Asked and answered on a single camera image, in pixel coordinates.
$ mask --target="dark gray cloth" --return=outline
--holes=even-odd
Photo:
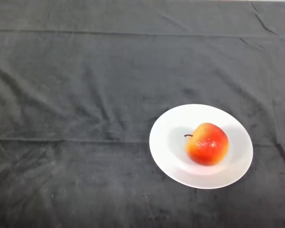
[[[181,104],[249,132],[238,182],[155,164]],[[0,228],[285,228],[285,3],[0,1]]]

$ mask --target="white plate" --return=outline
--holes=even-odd
[[[202,166],[185,152],[187,138],[202,123],[220,127],[229,140],[226,157],[217,165]],[[172,179],[199,189],[216,189],[239,180],[248,170],[253,156],[249,134],[230,114],[208,105],[187,104],[161,115],[150,133],[151,154]]]

